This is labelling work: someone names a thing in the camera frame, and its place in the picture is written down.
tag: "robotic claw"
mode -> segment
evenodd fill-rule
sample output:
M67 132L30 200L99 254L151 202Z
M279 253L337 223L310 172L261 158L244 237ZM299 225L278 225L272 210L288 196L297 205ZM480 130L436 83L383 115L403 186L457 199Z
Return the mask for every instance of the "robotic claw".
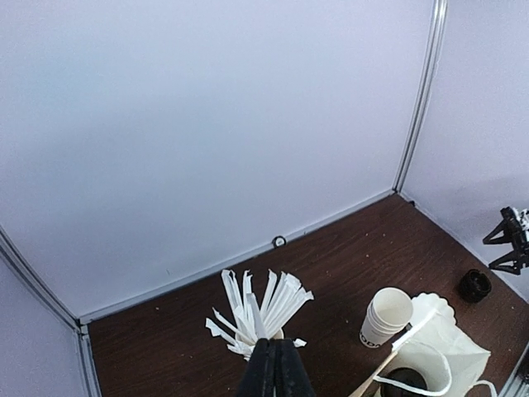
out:
M260 339L236 397L314 397L316 394L290 339Z
M529 267L529 217L527 210L518 211L512 207L502 208L503 220L484 239L483 244L512 244L512 251L492 261L488 267L492 270L506 271L520 275L522 269Z

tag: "white backdrop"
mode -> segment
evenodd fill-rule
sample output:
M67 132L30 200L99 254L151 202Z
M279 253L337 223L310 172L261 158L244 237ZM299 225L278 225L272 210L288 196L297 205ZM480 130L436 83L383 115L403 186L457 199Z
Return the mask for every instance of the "white backdrop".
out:
M391 188L431 2L10 2L0 223L80 316Z
M0 260L0 395L86 395L77 336Z
M404 192L482 261L500 208L529 206L529 2L452 0ZM529 270L498 272L529 300Z

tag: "bundle of wrapped straws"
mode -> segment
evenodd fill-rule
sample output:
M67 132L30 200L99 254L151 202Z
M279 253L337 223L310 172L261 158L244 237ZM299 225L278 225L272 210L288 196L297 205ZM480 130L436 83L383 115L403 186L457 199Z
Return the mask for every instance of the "bundle of wrapped straws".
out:
M284 324L305 302L314 299L312 292L306 291L301 281L293 275L282 272L278 281L278 276L270 270L268 284L259 307L257 298L252 292L251 277L250 272L246 270L242 278L241 294L235 272L222 271L222 283L236 324L233 325L226 320L215 308L213 308L213 315L219 323L235 334L234 337L210 318L206 318L206 328L209 328L212 336L222 337L228 342L227 346L230 351L241 354L246 360L250 359L254 345L259 339L283 337ZM306 344L301 339L294 341L296 347Z

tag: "wooden table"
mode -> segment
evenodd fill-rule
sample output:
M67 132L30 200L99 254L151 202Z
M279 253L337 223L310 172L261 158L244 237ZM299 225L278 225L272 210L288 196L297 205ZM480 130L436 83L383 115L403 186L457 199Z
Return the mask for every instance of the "wooden table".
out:
M455 292L472 268L488 273L493 284L479 304ZM285 333L308 341L299 352L320 396L346 397L389 353L390 345L373 351L358 340L367 304L384 286L446 297L460 328L493 353L484 378L498 391L529 339L529 305L398 196L234 269L238 275L251 270L258 297L268 269L293 273L314 293ZM245 361L204 327L212 306L231 314L220 275L90 324L103 397L234 395Z

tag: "white paper cup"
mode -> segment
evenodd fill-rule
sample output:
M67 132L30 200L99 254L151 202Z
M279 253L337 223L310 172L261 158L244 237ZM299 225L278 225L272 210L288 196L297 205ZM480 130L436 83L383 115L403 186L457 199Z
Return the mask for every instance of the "white paper cup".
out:
M368 306L360 341L367 347L377 348L400 332L413 314L410 297L400 289L381 289Z

